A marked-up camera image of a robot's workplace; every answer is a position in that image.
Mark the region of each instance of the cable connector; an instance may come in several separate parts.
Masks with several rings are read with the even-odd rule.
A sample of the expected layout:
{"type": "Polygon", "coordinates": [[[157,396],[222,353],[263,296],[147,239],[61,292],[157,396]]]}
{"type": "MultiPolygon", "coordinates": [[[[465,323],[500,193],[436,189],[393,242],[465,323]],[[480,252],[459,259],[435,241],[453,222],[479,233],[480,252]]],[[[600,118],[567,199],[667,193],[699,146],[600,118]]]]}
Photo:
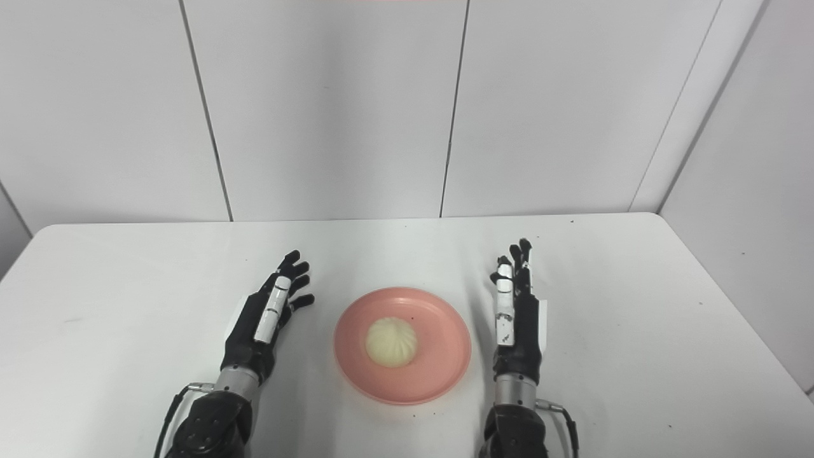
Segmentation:
{"type": "Polygon", "coordinates": [[[194,391],[196,393],[212,393],[215,390],[214,383],[203,383],[201,381],[193,381],[189,385],[186,386],[189,391],[194,391]]]}
{"type": "Polygon", "coordinates": [[[571,415],[565,408],[557,403],[546,401],[545,399],[537,399],[534,402],[534,407],[539,410],[546,410],[549,412],[556,412],[565,417],[565,425],[568,428],[568,436],[571,439],[571,450],[573,458],[580,456],[580,437],[576,434],[576,422],[571,419],[571,415]]]}

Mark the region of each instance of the white backdrop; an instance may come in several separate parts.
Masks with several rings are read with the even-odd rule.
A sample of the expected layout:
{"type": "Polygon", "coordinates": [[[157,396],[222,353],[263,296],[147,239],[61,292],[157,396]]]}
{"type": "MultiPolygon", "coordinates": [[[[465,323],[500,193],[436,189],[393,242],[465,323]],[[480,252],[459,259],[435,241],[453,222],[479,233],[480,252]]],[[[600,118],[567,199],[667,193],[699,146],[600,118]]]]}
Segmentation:
{"type": "Polygon", "coordinates": [[[768,4],[663,210],[804,389],[814,385],[812,20],[812,2],[768,4]]]}
{"type": "MultiPolygon", "coordinates": [[[[193,54],[177,2],[11,0],[0,182],[33,232],[227,221],[227,205],[235,220],[655,211],[760,3],[190,0],[193,54]]],[[[812,36],[794,22],[812,12],[778,5],[665,214],[810,385],[814,218],[781,203],[812,194],[812,36]],[[782,288],[758,288],[778,271],[782,288]]],[[[7,263],[26,238],[0,201],[7,263]]]]}

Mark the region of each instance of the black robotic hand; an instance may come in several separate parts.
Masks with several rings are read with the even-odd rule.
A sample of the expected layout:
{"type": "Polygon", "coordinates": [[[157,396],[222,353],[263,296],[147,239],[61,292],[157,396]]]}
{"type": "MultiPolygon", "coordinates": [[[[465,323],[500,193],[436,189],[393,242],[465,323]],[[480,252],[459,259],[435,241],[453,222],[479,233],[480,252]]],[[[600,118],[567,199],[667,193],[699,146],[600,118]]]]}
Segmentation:
{"type": "Polygon", "coordinates": [[[308,276],[309,264],[307,262],[295,264],[299,260],[300,252],[297,250],[286,255],[263,286],[246,300],[238,322],[226,339],[221,370],[237,365],[251,369],[257,374],[260,384],[269,378],[274,369],[274,344],[277,342],[280,329],[288,323],[296,310],[309,306],[314,301],[312,294],[288,301],[289,297],[311,281],[308,276]],[[281,289],[280,283],[284,283],[283,287],[288,285],[287,289],[281,289]],[[275,310],[274,304],[270,302],[274,299],[273,294],[279,295],[282,299],[282,303],[277,305],[280,310],[275,310]],[[274,314],[278,314],[276,326],[269,329],[271,333],[265,336],[265,340],[268,340],[266,342],[263,338],[258,338],[261,337],[257,336],[258,328],[263,322],[274,320],[274,314]]]}
{"type": "MultiPolygon", "coordinates": [[[[299,260],[299,251],[290,252],[246,300],[226,339],[221,375],[209,386],[209,392],[192,403],[189,415],[178,426],[168,453],[171,458],[243,458],[252,434],[252,399],[274,369],[274,344],[280,330],[297,309],[314,302],[312,294],[288,300],[310,281],[308,263],[296,264],[299,260]]],[[[156,458],[174,410],[190,386],[173,401],[156,446],[156,458]]]]}
{"type": "Polygon", "coordinates": [[[497,259],[498,272],[489,278],[495,285],[499,280],[513,282],[512,304],[514,305],[514,344],[512,346],[498,345],[495,350],[494,371],[495,378],[508,373],[518,373],[540,383],[540,363],[543,355],[540,352],[538,327],[540,302],[532,293],[532,273],[529,261],[532,244],[521,239],[519,244],[509,247],[509,253],[514,260],[512,271],[514,278],[507,278],[499,271],[501,266],[512,266],[506,256],[497,259]]]}
{"type": "Polygon", "coordinates": [[[532,245],[526,239],[497,259],[490,278],[497,286],[495,403],[486,418],[479,458],[545,458],[545,425],[535,412],[542,353],[540,303],[532,294],[532,245]]]}

